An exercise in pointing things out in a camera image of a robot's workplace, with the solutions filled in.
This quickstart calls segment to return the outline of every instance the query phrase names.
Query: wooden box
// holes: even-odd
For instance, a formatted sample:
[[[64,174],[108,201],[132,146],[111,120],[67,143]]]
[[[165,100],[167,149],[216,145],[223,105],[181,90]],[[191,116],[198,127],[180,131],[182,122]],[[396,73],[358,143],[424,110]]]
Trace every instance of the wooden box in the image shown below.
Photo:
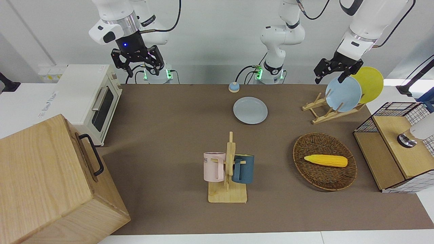
[[[80,138],[57,115],[0,140],[0,244],[94,244],[130,221]]]
[[[373,116],[378,132],[354,132],[382,192],[417,192],[434,182],[434,158],[421,140],[405,148],[397,136],[411,125],[404,116]]]

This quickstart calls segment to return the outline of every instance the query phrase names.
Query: yellow corn cob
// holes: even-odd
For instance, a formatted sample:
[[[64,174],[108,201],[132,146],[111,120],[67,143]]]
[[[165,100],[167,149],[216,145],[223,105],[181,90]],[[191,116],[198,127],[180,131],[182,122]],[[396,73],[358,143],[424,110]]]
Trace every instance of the yellow corn cob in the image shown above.
[[[342,156],[336,155],[323,155],[313,154],[304,157],[305,160],[318,165],[332,166],[332,167],[346,167],[348,165],[348,159]]]

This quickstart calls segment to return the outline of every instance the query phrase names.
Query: brown tabletop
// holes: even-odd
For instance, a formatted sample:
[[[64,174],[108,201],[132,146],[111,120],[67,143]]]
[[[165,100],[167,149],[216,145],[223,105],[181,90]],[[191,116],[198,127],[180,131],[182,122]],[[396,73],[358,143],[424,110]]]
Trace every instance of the brown tabletop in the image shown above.
[[[125,85],[105,146],[98,148],[131,222],[114,234],[204,234],[282,231],[429,229],[416,194],[380,193],[352,134],[369,117],[358,113],[312,125],[301,106],[325,86]],[[244,96],[261,99],[268,117],[245,125],[232,112]],[[316,109],[324,114],[326,109]],[[255,155],[246,204],[212,204],[203,153],[225,152],[233,131],[237,153]],[[353,153],[358,175],[337,192],[317,189],[292,163],[296,139],[309,132],[336,137]]]

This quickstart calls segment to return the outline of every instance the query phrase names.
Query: plate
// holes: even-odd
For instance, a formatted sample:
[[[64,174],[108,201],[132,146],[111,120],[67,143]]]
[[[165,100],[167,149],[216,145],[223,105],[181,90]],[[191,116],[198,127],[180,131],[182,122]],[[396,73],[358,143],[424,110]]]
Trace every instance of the plate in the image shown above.
[[[362,67],[355,75],[351,75],[357,80],[362,88],[362,98],[359,103],[367,103],[377,98],[383,91],[383,75],[376,68]]]
[[[341,103],[344,103],[339,112],[347,112],[356,107],[362,96],[359,83],[350,76],[345,78],[342,83],[339,83],[337,77],[332,79],[325,93],[327,94],[330,89],[331,91],[326,98],[327,104],[337,110]]]
[[[241,122],[255,125],[265,120],[268,109],[264,102],[255,97],[243,97],[233,105],[233,113]]]

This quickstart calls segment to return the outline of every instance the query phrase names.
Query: woven tray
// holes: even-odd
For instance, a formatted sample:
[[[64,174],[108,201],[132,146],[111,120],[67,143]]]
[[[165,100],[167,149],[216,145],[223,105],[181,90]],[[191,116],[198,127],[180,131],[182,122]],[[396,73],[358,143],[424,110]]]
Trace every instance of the woven tray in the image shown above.
[[[348,165],[343,168],[329,167],[304,160],[305,156],[312,154],[344,156],[348,159]],[[338,139],[326,134],[314,132],[298,138],[293,148],[293,159],[300,174],[310,184],[324,190],[345,189],[357,176],[354,156]]]

